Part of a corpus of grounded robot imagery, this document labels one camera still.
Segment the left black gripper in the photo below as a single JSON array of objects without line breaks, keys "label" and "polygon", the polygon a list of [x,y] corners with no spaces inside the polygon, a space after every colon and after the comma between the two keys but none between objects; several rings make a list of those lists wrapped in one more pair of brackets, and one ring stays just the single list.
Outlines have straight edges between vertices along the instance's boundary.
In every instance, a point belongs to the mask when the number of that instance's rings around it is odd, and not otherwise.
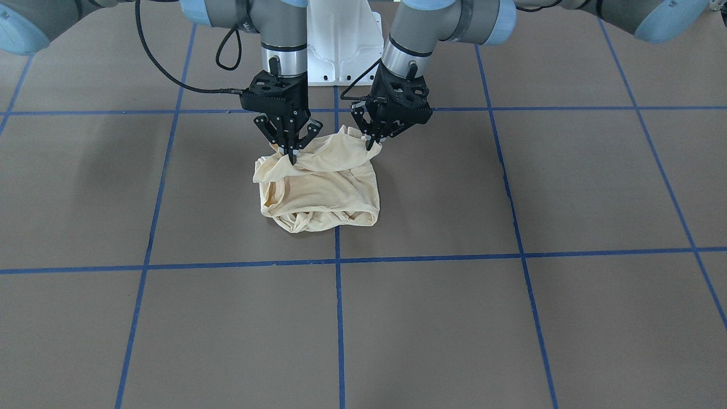
[{"label": "left black gripper", "polygon": [[352,117],[366,140],[366,150],[379,149],[387,138],[397,137],[416,124],[426,124],[433,114],[429,106],[429,88],[418,74],[418,65],[408,63],[404,77],[398,77],[376,61],[350,86],[355,86],[374,68],[369,95],[351,97]]}]

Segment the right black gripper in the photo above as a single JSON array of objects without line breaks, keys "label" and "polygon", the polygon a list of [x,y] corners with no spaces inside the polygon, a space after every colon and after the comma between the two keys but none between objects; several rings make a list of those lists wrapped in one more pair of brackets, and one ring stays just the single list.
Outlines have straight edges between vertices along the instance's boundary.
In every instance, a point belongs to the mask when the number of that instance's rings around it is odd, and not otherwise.
[{"label": "right black gripper", "polygon": [[308,106],[307,73],[296,77],[276,77],[259,72],[248,88],[241,91],[244,110],[259,113],[254,123],[269,143],[287,151],[291,165],[298,153],[317,137],[323,124],[311,118]]}]

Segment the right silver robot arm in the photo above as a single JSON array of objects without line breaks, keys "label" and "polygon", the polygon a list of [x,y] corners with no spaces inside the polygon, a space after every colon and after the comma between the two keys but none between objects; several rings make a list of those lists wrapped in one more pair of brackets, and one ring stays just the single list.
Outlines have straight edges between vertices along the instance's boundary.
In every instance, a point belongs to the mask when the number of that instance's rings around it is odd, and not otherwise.
[{"label": "right silver robot arm", "polygon": [[187,19],[198,26],[218,27],[229,36],[259,36],[262,70],[245,88],[200,88],[174,77],[155,58],[143,28],[143,1],[3,1],[2,50],[33,55],[97,11],[132,7],[142,48],[164,77],[193,93],[234,95],[241,108],[257,113],[255,123],[268,143],[291,164],[319,135],[322,125],[312,119],[307,78],[307,1],[153,1],[170,11],[172,21]]}]

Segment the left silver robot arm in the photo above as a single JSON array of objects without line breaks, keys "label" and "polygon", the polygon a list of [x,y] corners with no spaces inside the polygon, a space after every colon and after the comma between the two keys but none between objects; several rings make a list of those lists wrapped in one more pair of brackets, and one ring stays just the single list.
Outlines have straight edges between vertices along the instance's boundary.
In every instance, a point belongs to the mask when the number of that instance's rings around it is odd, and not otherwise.
[{"label": "left silver robot arm", "polygon": [[383,54],[372,65],[369,95],[351,98],[352,117],[366,150],[432,116],[424,75],[436,45],[499,45],[519,12],[552,7],[584,11],[650,44],[665,43],[692,25],[707,1],[403,1]]}]

